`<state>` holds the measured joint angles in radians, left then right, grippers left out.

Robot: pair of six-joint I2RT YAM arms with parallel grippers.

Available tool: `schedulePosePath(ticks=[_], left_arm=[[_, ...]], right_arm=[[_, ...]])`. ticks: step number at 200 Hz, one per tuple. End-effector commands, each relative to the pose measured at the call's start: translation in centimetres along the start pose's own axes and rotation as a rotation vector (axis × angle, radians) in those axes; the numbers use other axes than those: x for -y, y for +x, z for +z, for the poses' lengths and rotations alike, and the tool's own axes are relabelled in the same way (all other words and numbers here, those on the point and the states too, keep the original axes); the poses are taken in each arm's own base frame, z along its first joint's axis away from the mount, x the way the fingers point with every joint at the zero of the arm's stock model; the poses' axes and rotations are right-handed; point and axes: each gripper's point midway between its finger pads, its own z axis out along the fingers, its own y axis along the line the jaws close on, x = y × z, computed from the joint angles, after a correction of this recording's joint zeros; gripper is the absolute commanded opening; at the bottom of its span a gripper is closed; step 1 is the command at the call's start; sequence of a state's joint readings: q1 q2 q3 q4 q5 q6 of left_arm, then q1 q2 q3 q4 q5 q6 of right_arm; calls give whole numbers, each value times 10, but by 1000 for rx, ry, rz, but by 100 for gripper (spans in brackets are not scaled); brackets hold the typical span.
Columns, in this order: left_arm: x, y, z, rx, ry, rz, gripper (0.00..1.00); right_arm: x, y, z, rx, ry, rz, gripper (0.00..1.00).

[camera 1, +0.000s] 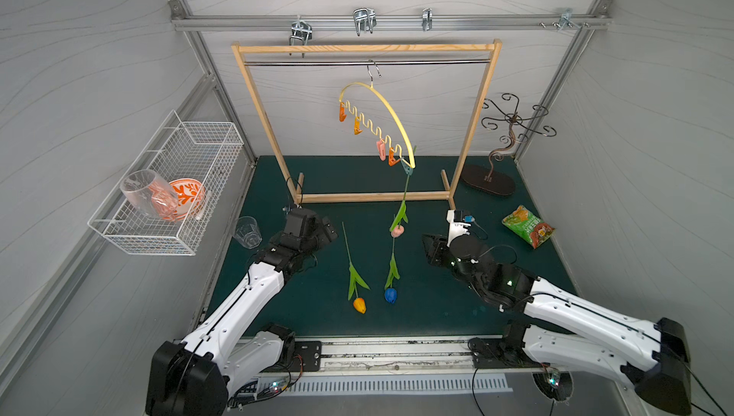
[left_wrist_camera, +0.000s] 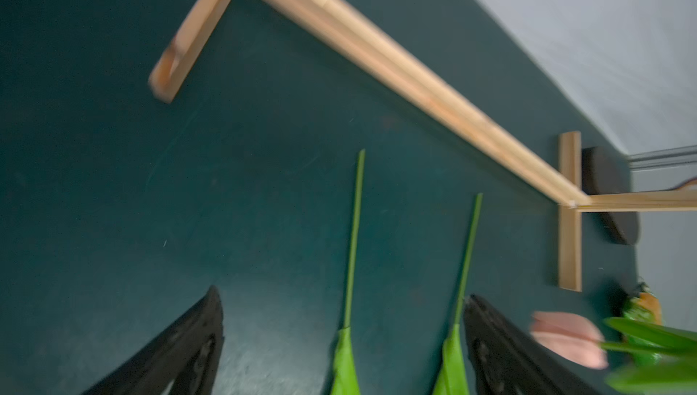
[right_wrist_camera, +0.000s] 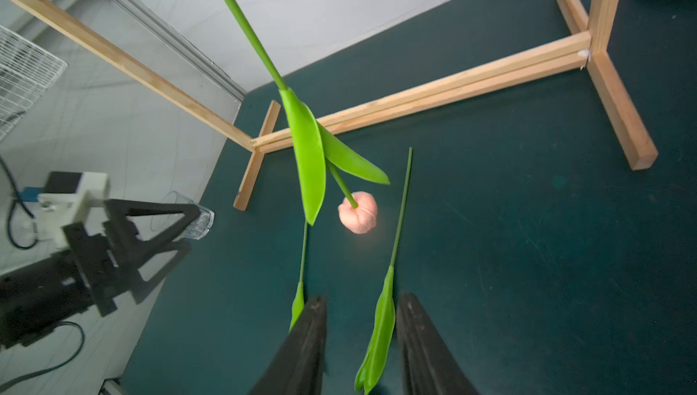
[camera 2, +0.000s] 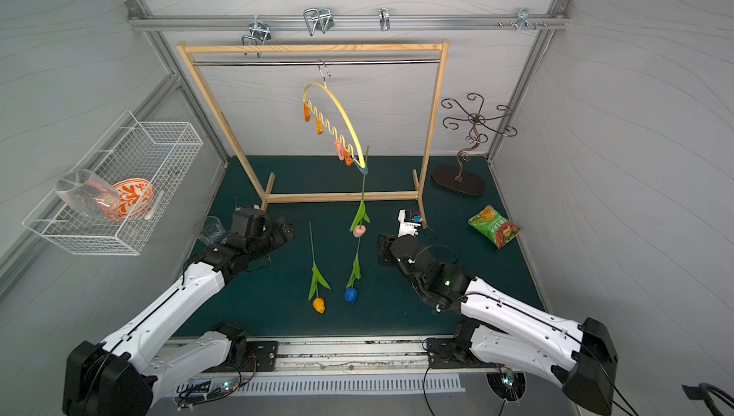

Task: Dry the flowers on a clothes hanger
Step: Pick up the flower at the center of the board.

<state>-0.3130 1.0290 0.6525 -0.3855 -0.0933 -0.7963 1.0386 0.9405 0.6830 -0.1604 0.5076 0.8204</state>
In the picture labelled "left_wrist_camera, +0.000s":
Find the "orange tulip green stem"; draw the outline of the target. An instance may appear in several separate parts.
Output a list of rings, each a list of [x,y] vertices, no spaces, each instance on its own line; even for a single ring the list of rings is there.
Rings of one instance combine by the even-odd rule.
[[[352,351],[351,315],[359,240],[359,224],[365,174],[365,161],[366,150],[362,149],[359,151],[357,159],[354,202],[350,230],[350,249],[348,250],[348,266],[346,272],[343,322],[341,329],[338,331],[338,341],[332,362],[332,384],[330,389],[331,395],[360,394],[358,375]]]

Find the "pink tulip green stem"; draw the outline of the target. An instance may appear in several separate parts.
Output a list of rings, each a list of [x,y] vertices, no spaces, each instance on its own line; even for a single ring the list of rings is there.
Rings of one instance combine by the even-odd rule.
[[[594,370],[604,370],[607,353],[658,354],[660,362],[627,365],[611,372],[606,384],[624,394],[677,394],[696,389],[696,333],[649,322],[612,317],[604,323],[646,345],[609,342],[588,319],[573,313],[536,311],[530,334],[558,356]]]

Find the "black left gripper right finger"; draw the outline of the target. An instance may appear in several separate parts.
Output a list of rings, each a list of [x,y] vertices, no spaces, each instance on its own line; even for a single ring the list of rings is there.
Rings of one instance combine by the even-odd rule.
[[[597,393],[483,297],[468,296],[463,322],[478,394]]]

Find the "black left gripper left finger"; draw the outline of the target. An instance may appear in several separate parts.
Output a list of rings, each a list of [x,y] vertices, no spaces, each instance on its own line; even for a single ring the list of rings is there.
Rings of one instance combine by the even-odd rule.
[[[87,394],[210,394],[223,352],[216,287]]]

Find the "blue tulip green stem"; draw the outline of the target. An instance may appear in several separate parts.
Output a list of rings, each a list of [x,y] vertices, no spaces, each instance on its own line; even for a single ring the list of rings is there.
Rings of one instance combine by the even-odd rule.
[[[483,194],[477,194],[475,197],[468,231],[468,240],[466,240],[463,264],[459,276],[456,307],[453,314],[454,318],[452,324],[450,324],[448,336],[442,344],[442,362],[432,391],[434,395],[465,395],[469,393],[460,329],[462,325],[464,301],[466,299],[466,283],[468,282],[468,274],[477,236],[483,198]]]

